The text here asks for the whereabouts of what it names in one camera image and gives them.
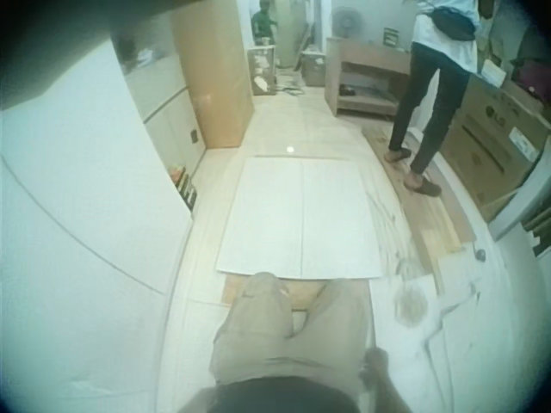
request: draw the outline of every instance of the person in green shirt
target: person in green shirt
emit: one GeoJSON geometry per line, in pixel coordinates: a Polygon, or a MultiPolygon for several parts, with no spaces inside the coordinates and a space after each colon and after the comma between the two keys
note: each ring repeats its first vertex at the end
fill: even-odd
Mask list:
{"type": "Polygon", "coordinates": [[[260,0],[260,11],[252,17],[251,25],[257,46],[264,45],[263,38],[268,39],[269,44],[275,44],[272,25],[277,27],[277,23],[269,18],[269,0],[260,0]]]}

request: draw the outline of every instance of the sandal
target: sandal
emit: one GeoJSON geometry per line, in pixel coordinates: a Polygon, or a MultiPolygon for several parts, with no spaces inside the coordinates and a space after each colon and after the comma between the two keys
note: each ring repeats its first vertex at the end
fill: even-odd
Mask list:
{"type": "Polygon", "coordinates": [[[417,192],[418,194],[421,194],[421,195],[432,196],[434,198],[440,196],[440,194],[442,193],[442,188],[440,188],[435,183],[432,183],[424,176],[423,176],[423,183],[419,188],[409,187],[408,185],[406,185],[405,182],[404,182],[404,186],[412,192],[417,192]]]}
{"type": "Polygon", "coordinates": [[[399,157],[397,157],[396,159],[394,159],[392,161],[387,161],[387,159],[385,158],[385,161],[387,161],[388,163],[397,163],[397,162],[401,161],[402,159],[409,158],[412,155],[412,151],[407,149],[407,148],[400,148],[399,151],[400,151],[399,157]]]}

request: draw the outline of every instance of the khaki pants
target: khaki pants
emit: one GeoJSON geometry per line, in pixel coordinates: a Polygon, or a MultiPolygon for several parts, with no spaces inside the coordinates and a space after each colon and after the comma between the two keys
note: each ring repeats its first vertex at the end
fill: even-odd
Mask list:
{"type": "Polygon", "coordinates": [[[298,376],[355,400],[358,373],[372,334],[369,294],[347,280],[327,283],[293,335],[291,300],[274,275],[252,276],[214,339],[211,372],[219,385],[273,376],[298,376]]]}

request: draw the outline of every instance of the man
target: man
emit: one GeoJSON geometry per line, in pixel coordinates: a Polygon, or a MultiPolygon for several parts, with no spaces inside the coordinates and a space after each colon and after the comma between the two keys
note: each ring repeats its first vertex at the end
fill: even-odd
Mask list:
{"type": "Polygon", "coordinates": [[[470,73],[477,71],[477,51],[474,40],[453,40],[438,29],[430,12],[435,8],[451,9],[456,13],[455,21],[457,15],[461,15],[459,19],[467,18],[467,26],[470,21],[474,33],[480,23],[480,15],[485,18],[492,16],[493,0],[480,0],[480,3],[477,0],[434,0],[430,3],[422,2],[421,8],[413,29],[410,80],[399,103],[385,160],[394,163],[412,154],[410,150],[402,148],[406,130],[413,110],[426,95],[436,71],[440,70],[432,116],[424,130],[419,152],[410,165],[411,171],[404,180],[404,185],[411,191],[438,196],[442,190],[423,177],[423,173],[440,149],[455,111],[461,106],[470,73]]]}
{"type": "Polygon", "coordinates": [[[277,23],[269,18],[269,0],[260,0],[260,11],[255,13],[251,20],[252,36],[257,46],[263,46],[263,39],[267,39],[271,45],[275,44],[272,25],[277,23]]]}
{"type": "Polygon", "coordinates": [[[256,274],[214,339],[216,388],[181,413],[359,413],[365,385],[381,395],[377,411],[408,413],[388,378],[384,352],[372,349],[366,355],[371,320],[368,291],[334,280],[294,334],[285,286],[272,274],[256,274]]]}

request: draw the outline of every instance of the white shirt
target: white shirt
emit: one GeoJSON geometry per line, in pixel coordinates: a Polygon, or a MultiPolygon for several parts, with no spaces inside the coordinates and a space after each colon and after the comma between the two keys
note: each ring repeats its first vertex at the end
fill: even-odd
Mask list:
{"type": "Polygon", "coordinates": [[[419,4],[421,14],[415,19],[412,41],[444,53],[459,66],[471,73],[477,72],[477,50],[475,41],[458,41],[450,39],[436,28],[432,19],[423,14],[431,7],[450,7],[458,9],[471,19],[475,27],[480,25],[477,0],[434,0],[431,3],[419,4]]]}

